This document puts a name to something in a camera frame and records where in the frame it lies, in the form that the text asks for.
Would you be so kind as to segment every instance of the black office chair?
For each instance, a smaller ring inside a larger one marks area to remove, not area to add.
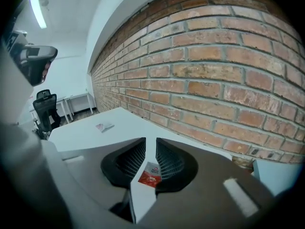
[[[56,112],[56,100],[56,94],[51,94],[33,102],[34,109],[41,121],[39,128],[44,132],[51,132],[60,125],[61,118]],[[49,116],[52,116],[54,123],[50,123]]]
[[[49,89],[45,89],[45,90],[42,90],[40,92],[38,92],[36,94],[36,99],[39,99],[39,98],[42,98],[42,97],[46,97],[46,96],[49,96],[51,95],[51,92]]]

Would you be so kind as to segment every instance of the white desk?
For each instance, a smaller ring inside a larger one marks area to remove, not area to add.
[[[115,126],[101,133],[95,126],[110,122]],[[156,201],[154,188],[139,183],[138,180],[147,162],[156,163],[156,138],[166,138],[186,143],[200,149],[214,152],[232,160],[231,155],[192,141],[151,122],[148,122],[123,108],[112,109],[88,118],[64,125],[51,132],[49,141],[56,145],[59,152],[94,148],[110,145],[133,138],[146,137],[145,160],[131,182],[132,204],[136,220],[139,221]]]
[[[90,110],[91,110],[91,114],[93,114],[93,110],[92,110],[92,106],[91,106],[91,102],[90,102],[90,94],[88,92],[80,92],[80,93],[77,93],[77,94],[70,94],[68,97],[64,98],[64,101],[66,102],[66,105],[69,109],[69,114],[70,114],[71,120],[73,120],[72,115],[74,115],[74,111],[73,111],[73,107],[72,107],[72,104],[71,104],[70,100],[73,99],[73,98],[78,98],[78,97],[83,97],[83,96],[87,96],[87,100],[88,100],[88,104],[89,104],[89,107],[90,107]]]
[[[66,97],[60,97],[60,98],[58,98],[58,99],[56,100],[56,104],[60,104],[60,105],[61,105],[63,114],[65,115],[65,118],[66,118],[67,122],[70,123],[70,122],[69,122],[69,119],[68,119],[68,116],[67,116],[67,114],[66,114],[66,110],[65,110],[64,105],[63,105],[63,102],[64,102],[64,99],[65,99],[65,98],[66,98]],[[70,108],[69,108],[68,105],[67,105],[67,108],[68,108],[68,110],[69,110],[69,112],[70,112],[70,118],[71,118],[71,120],[73,120],[72,115],[71,115],[71,111],[70,111]],[[39,118],[38,118],[38,116],[37,116],[37,113],[36,113],[36,111],[35,111],[35,109],[34,109],[33,104],[30,106],[29,112],[32,114],[33,118],[36,118],[37,120],[39,120]]]

